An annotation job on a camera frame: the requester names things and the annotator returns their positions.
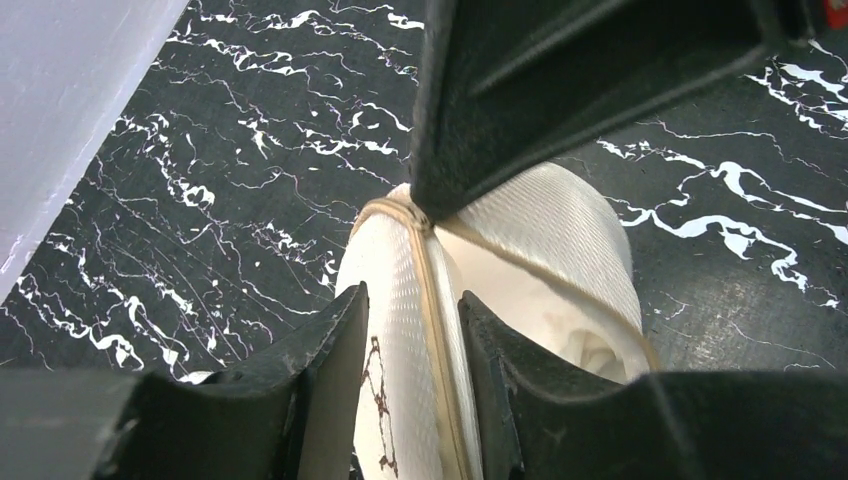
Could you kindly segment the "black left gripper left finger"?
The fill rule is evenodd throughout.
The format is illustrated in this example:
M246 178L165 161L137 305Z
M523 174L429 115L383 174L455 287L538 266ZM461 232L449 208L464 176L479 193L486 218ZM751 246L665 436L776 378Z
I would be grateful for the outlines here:
M5 479L345 479L364 284L199 384L96 369L1 372Z

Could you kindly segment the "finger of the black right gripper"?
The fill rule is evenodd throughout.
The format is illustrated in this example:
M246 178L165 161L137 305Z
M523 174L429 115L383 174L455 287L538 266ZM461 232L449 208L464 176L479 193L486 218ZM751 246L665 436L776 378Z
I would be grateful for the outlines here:
M818 1L430 1L412 199L445 219L821 31Z

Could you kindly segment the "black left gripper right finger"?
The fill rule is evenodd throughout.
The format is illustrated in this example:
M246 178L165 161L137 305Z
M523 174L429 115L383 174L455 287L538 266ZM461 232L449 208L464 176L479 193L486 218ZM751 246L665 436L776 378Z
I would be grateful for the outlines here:
M843 479L838 373L590 374L458 304L488 479Z

